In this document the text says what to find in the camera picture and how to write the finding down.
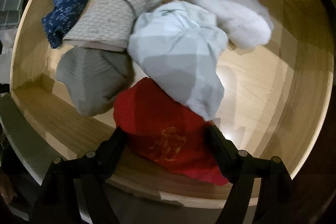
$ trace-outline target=gray surface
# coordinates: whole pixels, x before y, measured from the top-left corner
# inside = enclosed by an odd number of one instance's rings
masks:
[[[23,117],[10,96],[0,98],[0,122],[7,138],[33,178],[42,183],[51,161],[60,156]],[[108,184],[105,194],[121,224],[211,224],[221,210],[174,206],[125,193]],[[83,193],[78,191],[82,218],[90,222]],[[252,223],[255,207],[249,207],[244,224]]]

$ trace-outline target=rolled sock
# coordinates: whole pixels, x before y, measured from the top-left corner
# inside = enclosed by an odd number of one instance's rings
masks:
[[[76,110],[83,116],[95,116],[113,107],[115,96],[134,79],[130,57],[74,47],[62,55],[56,80],[64,83]]]
[[[68,45],[124,51],[136,18],[162,0],[96,0],[64,37]]]
[[[209,121],[224,94],[216,66],[227,43],[213,13],[175,0],[138,18],[128,53],[170,97]]]
[[[52,0],[54,9],[42,18],[51,48],[58,48],[63,37],[76,24],[89,0]]]
[[[217,15],[218,25],[239,48],[267,44],[274,28],[258,0],[187,0]]]
[[[209,123],[175,102],[152,79],[143,78],[119,93],[113,117],[128,133],[135,153],[173,173],[217,185],[228,183],[204,140]]]

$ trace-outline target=wooden surface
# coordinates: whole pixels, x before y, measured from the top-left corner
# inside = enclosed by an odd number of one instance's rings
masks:
[[[226,90],[214,122],[238,148],[266,159],[280,156],[294,177],[327,110],[333,39],[320,0],[259,1],[275,24],[271,42],[250,52],[232,45],[224,51],[217,74]],[[72,159],[95,149],[115,124],[113,110],[81,117],[65,86],[54,80],[60,56],[70,47],[48,46],[40,21],[52,8],[51,0],[29,0],[14,46],[12,96],[34,129]],[[221,207],[230,190],[170,174],[129,151],[110,182],[149,198],[205,208]]]

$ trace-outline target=metal screw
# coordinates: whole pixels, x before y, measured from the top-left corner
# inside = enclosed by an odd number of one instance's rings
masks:
[[[246,150],[239,150],[238,151],[238,154],[242,157],[246,157],[248,155],[247,151]]]
[[[96,155],[96,153],[94,151],[89,151],[89,152],[86,153],[86,156],[88,158],[93,158],[95,155]]]
[[[281,159],[278,156],[273,156],[272,160],[278,164],[281,163]]]
[[[60,163],[61,161],[62,161],[62,158],[61,158],[61,157],[56,157],[56,158],[54,158],[53,163],[58,164],[58,163]]]

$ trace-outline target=plaid fabric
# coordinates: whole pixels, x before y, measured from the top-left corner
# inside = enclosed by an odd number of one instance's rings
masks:
[[[22,10],[19,11],[0,11],[0,29],[17,28],[22,16]]]
[[[0,0],[0,29],[17,28],[24,0]]]

